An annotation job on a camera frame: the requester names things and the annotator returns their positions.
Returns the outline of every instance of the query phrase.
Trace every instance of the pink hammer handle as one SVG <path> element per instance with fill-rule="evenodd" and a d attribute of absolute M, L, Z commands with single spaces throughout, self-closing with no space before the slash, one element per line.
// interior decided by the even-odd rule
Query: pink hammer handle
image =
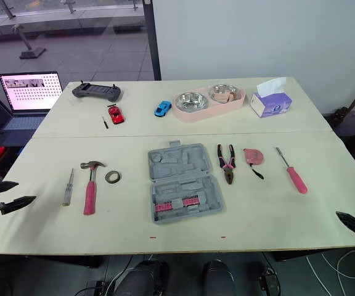
<path fill-rule="evenodd" d="M 84 203 L 84 212 L 85 215 L 92 215 L 96 212 L 96 184 L 94 181 L 90 181 L 87 184 L 86 189 L 86 201 Z"/>
<path fill-rule="evenodd" d="M 295 187 L 300 193 L 307 193 L 308 189 L 306 188 L 305 183 L 302 181 L 299 174 L 294 170 L 292 166 L 287 168 L 287 172 L 290 175 L 291 180 L 293 180 Z"/>

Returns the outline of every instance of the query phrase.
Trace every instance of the laptop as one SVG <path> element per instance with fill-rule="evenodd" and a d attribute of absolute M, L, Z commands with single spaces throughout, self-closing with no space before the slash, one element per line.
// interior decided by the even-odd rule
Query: laptop
<path fill-rule="evenodd" d="M 0 130 L 0 146 L 24 146 L 62 93 L 57 72 L 0 74 L 10 120 Z"/>

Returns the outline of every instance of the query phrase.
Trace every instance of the laptop keyboard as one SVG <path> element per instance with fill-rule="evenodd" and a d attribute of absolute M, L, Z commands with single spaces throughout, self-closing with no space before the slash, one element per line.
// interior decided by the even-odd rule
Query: laptop keyboard
<path fill-rule="evenodd" d="M 5 126 L 4 130 L 35 130 L 41 124 L 44 117 L 14 117 Z"/>

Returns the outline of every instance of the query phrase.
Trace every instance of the stainless steel bowl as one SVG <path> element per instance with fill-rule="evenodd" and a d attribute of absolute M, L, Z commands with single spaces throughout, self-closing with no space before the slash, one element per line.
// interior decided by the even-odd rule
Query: stainless steel bowl
<path fill-rule="evenodd" d="M 216 102 L 223 103 L 223 104 L 226 103 L 226 102 L 217 100 L 214 97 L 214 94 L 231 94 L 231 93 L 234 95 L 234 100 L 240 98 L 240 90 L 239 90 L 239 88 L 237 88 L 237 87 L 235 87 L 233 85 L 217 84 L 217 85 L 213 86 L 209 90 L 209 96 L 212 98 L 212 100 L 215 100 Z"/>
<path fill-rule="evenodd" d="M 197 92 L 185 92 L 176 98 L 176 107 L 184 112 L 192 113 L 206 109 L 208 99 Z"/>

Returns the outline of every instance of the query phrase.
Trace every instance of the pink tape measure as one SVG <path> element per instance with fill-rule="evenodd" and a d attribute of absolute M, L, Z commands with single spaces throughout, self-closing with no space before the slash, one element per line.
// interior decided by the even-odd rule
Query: pink tape measure
<path fill-rule="evenodd" d="M 254 174 L 260 179 L 264 179 L 264 176 L 253 168 L 253 165 L 260 165 L 264 162 L 264 155 L 261 151 L 257 149 L 244 149 L 243 153 L 245 154 L 247 164 L 251 167 Z"/>

